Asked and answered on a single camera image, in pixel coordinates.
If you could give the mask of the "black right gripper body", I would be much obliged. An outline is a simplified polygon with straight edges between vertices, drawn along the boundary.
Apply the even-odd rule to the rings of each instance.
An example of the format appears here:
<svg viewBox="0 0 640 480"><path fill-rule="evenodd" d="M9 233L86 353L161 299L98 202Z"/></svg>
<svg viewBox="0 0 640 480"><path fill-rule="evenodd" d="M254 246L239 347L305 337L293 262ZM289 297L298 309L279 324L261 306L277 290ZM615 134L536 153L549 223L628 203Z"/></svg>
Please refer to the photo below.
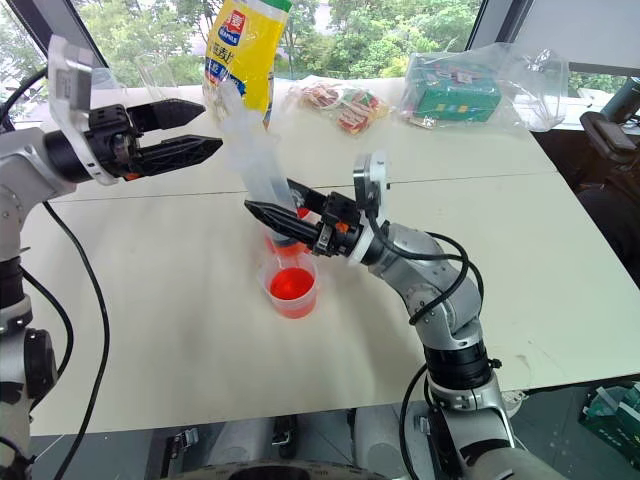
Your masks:
<svg viewBox="0 0 640 480"><path fill-rule="evenodd" d="M315 192L309 209L320 216L318 236L311 246L316 255L348 257L362 233L361 214L356 202L338 192Z"/></svg>

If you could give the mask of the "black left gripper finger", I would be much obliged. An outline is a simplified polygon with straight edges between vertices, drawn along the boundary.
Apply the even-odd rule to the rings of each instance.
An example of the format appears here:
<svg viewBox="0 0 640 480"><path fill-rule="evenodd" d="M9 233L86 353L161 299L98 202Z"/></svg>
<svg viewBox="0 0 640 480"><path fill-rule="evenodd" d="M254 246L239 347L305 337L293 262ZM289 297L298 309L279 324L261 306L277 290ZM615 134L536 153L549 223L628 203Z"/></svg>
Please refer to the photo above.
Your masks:
<svg viewBox="0 0 640 480"><path fill-rule="evenodd" d="M138 132L169 130L187 125L205 111L199 103L166 99L126 109L131 124Z"/></svg>
<svg viewBox="0 0 640 480"><path fill-rule="evenodd" d="M203 163L223 145L220 138L183 135L140 148L136 153L136 173L151 177Z"/></svg>

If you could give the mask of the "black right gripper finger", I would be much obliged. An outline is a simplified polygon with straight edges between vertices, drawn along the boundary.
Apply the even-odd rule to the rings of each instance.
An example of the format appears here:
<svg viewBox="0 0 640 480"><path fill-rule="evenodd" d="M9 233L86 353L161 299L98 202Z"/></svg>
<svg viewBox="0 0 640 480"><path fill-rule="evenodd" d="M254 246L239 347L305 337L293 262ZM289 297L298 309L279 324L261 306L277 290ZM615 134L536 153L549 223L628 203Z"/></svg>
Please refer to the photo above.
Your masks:
<svg viewBox="0 0 640 480"><path fill-rule="evenodd" d="M293 179L288 179L287 183L297 209L306 209L314 213L324 212L326 195Z"/></svg>
<svg viewBox="0 0 640 480"><path fill-rule="evenodd" d="M312 245L318 238L320 230L313 224L301 220L297 215L277 204L245 200L246 209L263 225L275 233Z"/></svg>

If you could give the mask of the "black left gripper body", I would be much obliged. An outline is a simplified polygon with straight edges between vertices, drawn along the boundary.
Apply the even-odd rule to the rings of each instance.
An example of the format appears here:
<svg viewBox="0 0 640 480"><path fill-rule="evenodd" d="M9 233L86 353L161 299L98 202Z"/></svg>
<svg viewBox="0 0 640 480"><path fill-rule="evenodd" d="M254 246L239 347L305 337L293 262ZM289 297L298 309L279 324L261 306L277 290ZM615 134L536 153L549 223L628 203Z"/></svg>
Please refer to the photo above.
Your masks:
<svg viewBox="0 0 640 480"><path fill-rule="evenodd" d="M131 181L149 176L139 144L149 127L148 105L126 108L114 104L93 109L85 137L98 161L111 176Z"/></svg>

